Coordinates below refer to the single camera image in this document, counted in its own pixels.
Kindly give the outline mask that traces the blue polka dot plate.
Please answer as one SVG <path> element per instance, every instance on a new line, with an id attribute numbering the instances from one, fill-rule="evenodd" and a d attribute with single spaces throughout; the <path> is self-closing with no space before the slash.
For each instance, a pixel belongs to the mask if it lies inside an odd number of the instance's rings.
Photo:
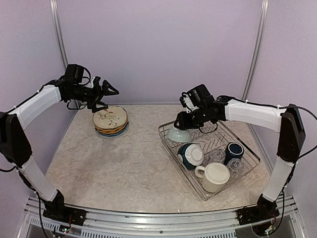
<path id="1" fill-rule="evenodd" d="M 104 136 L 104 137 L 115 137 L 115 136 L 119 136 L 121 134 L 123 134 L 125 131 L 127 131 L 129 128 L 129 125 L 127 125 L 125 128 L 123 128 L 122 130 L 120 130 L 119 132 L 116 132 L 116 133 L 110 133 L 110 134 L 106 134 L 104 132 L 100 132 L 98 131 L 97 129 L 95 129 L 95 131 L 101 135 L 101 136 Z"/>

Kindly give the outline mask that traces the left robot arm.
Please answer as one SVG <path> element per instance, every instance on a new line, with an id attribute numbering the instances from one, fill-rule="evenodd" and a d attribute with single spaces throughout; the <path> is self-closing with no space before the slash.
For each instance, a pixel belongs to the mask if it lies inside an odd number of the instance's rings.
<path id="1" fill-rule="evenodd" d="M 46 210 L 58 220 L 69 216 L 64 196 L 46 178 L 34 158 L 31 130 L 42 115 L 60 103 L 79 101 L 92 112 L 106 109 L 106 96 L 119 90 L 99 76 L 92 77 L 81 65 L 69 64 L 61 77 L 42 85 L 33 95 L 0 114 L 0 154 L 14 165 L 24 183 L 44 202 Z"/>

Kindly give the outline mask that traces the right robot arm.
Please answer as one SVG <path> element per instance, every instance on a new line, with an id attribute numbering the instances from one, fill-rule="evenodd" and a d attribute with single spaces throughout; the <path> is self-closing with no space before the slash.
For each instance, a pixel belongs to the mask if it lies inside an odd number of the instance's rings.
<path id="1" fill-rule="evenodd" d="M 208 121 L 238 121 L 279 133 L 273 171 L 253 209 L 254 217 L 264 220 L 272 213 L 274 202 L 290 181 L 306 138 L 296 106 L 269 106 L 225 95 L 214 98 L 203 84 L 183 92 L 180 102 L 185 111 L 179 112 L 174 122 L 174 127 L 180 130 L 200 129 Z"/>

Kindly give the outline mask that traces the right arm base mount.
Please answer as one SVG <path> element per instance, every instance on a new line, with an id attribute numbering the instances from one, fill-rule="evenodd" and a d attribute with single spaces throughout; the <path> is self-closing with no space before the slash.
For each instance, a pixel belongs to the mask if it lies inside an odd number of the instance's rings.
<path id="1" fill-rule="evenodd" d="M 264 221 L 271 218 L 277 218 L 280 213 L 277 208 L 272 208 L 270 210 L 263 206 L 251 206 L 243 207 L 236 211 L 239 225 L 246 225 L 251 223 L 256 223 Z"/>

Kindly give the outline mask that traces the pale green ribbed bowl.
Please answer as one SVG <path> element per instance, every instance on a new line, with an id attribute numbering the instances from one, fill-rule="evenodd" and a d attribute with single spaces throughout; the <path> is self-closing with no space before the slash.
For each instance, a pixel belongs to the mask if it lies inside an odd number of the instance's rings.
<path id="1" fill-rule="evenodd" d="M 192 139 L 188 130 L 180 130 L 174 126 L 167 131 L 167 138 L 179 143 L 188 143 Z"/>

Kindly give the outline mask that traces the cream bird pattern plate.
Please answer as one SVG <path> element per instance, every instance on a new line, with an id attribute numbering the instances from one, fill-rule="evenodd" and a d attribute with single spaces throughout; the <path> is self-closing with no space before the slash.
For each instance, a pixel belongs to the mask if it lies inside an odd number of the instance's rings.
<path id="1" fill-rule="evenodd" d="M 119 106 L 109 106 L 93 115 L 93 123 L 101 129 L 115 129 L 123 126 L 128 120 L 127 111 Z"/>

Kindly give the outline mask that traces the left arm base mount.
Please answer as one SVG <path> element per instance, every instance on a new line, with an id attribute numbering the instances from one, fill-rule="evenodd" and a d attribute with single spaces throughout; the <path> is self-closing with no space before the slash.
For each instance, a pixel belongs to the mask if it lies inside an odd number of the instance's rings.
<path id="1" fill-rule="evenodd" d="M 44 202 L 45 210 L 43 216 L 52 220 L 68 223 L 70 225 L 83 226 L 87 211 L 83 209 L 67 207 L 62 205 L 52 205 L 49 202 Z"/>

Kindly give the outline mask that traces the teal and white bowl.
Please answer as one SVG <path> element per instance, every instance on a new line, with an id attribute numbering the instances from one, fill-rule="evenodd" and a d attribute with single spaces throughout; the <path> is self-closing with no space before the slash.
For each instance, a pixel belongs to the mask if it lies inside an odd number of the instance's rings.
<path id="1" fill-rule="evenodd" d="M 200 166 L 204 160 L 201 147 L 195 143 L 187 143 L 178 149 L 177 156 L 188 170 L 193 170 Z"/>

